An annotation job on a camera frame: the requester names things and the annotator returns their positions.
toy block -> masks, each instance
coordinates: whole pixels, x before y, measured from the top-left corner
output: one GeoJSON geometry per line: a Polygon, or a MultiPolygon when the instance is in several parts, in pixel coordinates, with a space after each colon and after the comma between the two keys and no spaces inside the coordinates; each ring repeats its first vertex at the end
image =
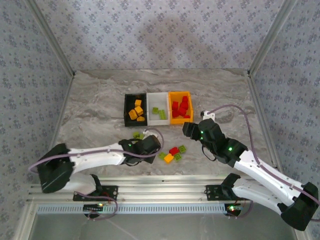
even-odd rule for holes
{"type": "Polygon", "coordinates": [[[187,151],[187,149],[186,149],[186,147],[184,145],[181,145],[180,147],[178,147],[178,149],[179,149],[181,154],[184,154],[187,151]]]}
{"type": "Polygon", "coordinates": [[[133,133],[133,138],[134,138],[134,139],[138,139],[139,136],[140,136],[140,132],[135,131],[135,132],[133,133]]]}
{"type": "Polygon", "coordinates": [[[179,149],[175,146],[170,149],[169,153],[171,153],[171,155],[176,155],[179,153],[179,149]]]}
{"type": "Polygon", "coordinates": [[[176,162],[179,162],[181,159],[182,159],[182,156],[181,156],[180,153],[177,153],[176,155],[174,155],[174,160],[175,160],[176,162]]]}
{"type": "Polygon", "coordinates": [[[174,159],[174,156],[172,156],[170,153],[164,157],[164,161],[169,164],[174,159]]]}
{"type": "Polygon", "coordinates": [[[180,108],[184,108],[184,109],[188,110],[189,105],[187,102],[183,101],[182,103],[180,103],[180,108]]]}
{"type": "Polygon", "coordinates": [[[135,107],[141,107],[141,102],[142,102],[141,100],[136,99],[135,102],[134,102],[134,106],[135,107]]]}
{"type": "Polygon", "coordinates": [[[138,122],[144,122],[145,121],[145,118],[143,116],[139,116],[137,119],[136,119],[138,122]]]}
{"type": "Polygon", "coordinates": [[[165,157],[166,157],[167,155],[164,153],[164,152],[160,152],[159,154],[158,154],[158,157],[160,158],[160,159],[162,159],[162,160],[165,160],[165,157]]]}
{"type": "Polygon", "coordinates": [[[179,117],[179,112],[178,111],[172,111],[172,117],[173,118],[179,117]]]}
{"type": "Polygon", "coordinates": [[[179,103],[177,101],[174,101],[172,103],[172,110],[178,110],[178,106],[179,106],[179,103]]]}
{"type": "Polygon", "coordinates": [[[145,135],[143,133],[140,133],[138,139],[142,140],[142,139],[144,139],[144,137],[145,137],[145,135]]]}
{"type": "Polygon", "coordinates": [[[183,96],[182,97],[182,102],[183,103],[188,103],[188,96],[183,96]]]}
{"type": "Polygon", "coordinates": [[[159,113],[159,109],[157,107],[153,107],[152,108],[152,113],[153,114],[158,114],[159,113]]]}
{"type": "Polygon", "coordinates": [[[130,116],[130,119],[131,120],[136,120],[138,115],[136,113],[136,111],[134,109],[132,109],[130,112],[129,112],[129,116],[130,116]]]}
{"type": "Polygon", "coordinates": [[[141,116],[142,114],[144,114],[143,109],[140,106],[136,106],[134,108],[134,110],[136,111],[136,113],[138,114],[138,116],[141,116]]]}
{"type": "Polygon", "coordinates": [[[159,116],[160,116],[161,120],[166,120],[167,119],[165,110],[159,110],[159,116]]]}
{"type": "Polygon", "coordinates": [[[178,110],[179,115],[181,115],[182,117],[186,115],[187,110],[183,107],[180,107],[178,110]]]}

orange bin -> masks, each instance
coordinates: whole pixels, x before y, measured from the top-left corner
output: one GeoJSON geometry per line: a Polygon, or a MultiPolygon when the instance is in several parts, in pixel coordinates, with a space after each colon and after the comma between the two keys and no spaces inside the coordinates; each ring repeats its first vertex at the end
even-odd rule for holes
{"type": "Polygon", "coordinates": [[[170,107],[170,124],[183,124],[185,122],[192,122],[194,120],[194,108],[192,107],[191,95],[189,91],[169,91],[169,107],[170,107]],[[189,108],[186,111],[186,115],[189,115],[190,118],[184,118],[183,116],[172,117],[172,104],[173,102],[182,102],[183,96],[188,97],[189,108]]]}

red block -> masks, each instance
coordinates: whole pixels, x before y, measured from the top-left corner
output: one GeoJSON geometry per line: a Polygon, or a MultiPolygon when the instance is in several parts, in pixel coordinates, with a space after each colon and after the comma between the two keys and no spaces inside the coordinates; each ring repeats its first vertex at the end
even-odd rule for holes
{"type": "Polygon", "coordinates": [[[187,109],[180,107],[178,110],[179,115],[181,115],[182,117],[186,115],[187,113],[187,109]]]}
{"type": "Polygon", "coordinates": [[[183,103],[188,103],[188,97],[187,96],[183,96],[182,97],[182,102],[183,103]]]}
{"type": "Polygon", "coordinates": [[[172,111],[172,117],[175,119],[179,117],[179,112],[178,111],[172,111]]]}
{"type": "Polygon", "coordinates": [[[172,103],[172,110],[178,110],[178,106],[179,106],[179,103],[177,102],[177,101],[174,101],[173,103],[172,103]]]}
{"type": "Polygon", "coordinates": [[[174,155],[180,153],[180,151],[179,151],[179,149],[175,146],[175,147],[173,147],[173,148],[170,149],[169,153],[170,153],[172,156],[174,156],[174,155]]]}
{"type": "Polygon", "coordinates": [[[188,110],[188,108],[189,108],[188,102],[183,101],[182,103],[180,103],[180,108],[184,108],[184,109],[188,110]]]}

wall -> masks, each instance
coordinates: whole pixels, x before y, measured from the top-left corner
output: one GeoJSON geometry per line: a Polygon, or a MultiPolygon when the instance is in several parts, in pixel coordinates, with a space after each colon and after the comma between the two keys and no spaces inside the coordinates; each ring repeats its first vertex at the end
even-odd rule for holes
{"type": "Polygon", "coordinates": [[[254,79],[285,173],[320,189],[319,64],[320,3],[299,0],[254,79]]]}
{"type": "Polygon", "coordinates": [[[47,150],[70,77],[23,0],[0,1],[0,239],[12,238],[27,168],[47,150]]]}
{"type": "Polygon", "coordinates": [[[74,70],[248,69],[283,0],[36,0],[74,70]]]}

yellow lego brick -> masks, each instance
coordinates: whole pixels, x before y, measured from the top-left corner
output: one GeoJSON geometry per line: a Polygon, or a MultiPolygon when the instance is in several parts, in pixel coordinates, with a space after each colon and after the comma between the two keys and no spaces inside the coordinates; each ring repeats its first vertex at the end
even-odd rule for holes
{"type": "Polygon", "coordinates": [[[136,99],[135,102],[134,102],[134,106],[135,107],[141,107],[141,100],[136,99]]]}
{"type": "Polygon", "coordinates": [[[144,114],[143,109],[140,106],[136,106],[134,108],[134,110],[136,111],[136,113],[138,114],[138,116],[141,116],[142,114],[144,114]]]}
{"type": "Polygon", "coordinates": [[[145,120],[145,118],[143,116],[139,116],[136,120],[138,122],[143,122],[145,120]]]}
{"type": "Polygon", "coordinates": [[[136,111],[134,109],[132,109],[130,112],[129,112],[129,116],[131,118],[131,120],[135,120],[137,119],[138,115],[136,113],[136,111]]]}
{"type": "Polygon", "coordinates": [[[169,153],[167,156],[164,157],[163,160],[164,160],[167,164],[169,164],[174,158],[175,158],[175,157],[172,156],[172,155],[169,153]]]}

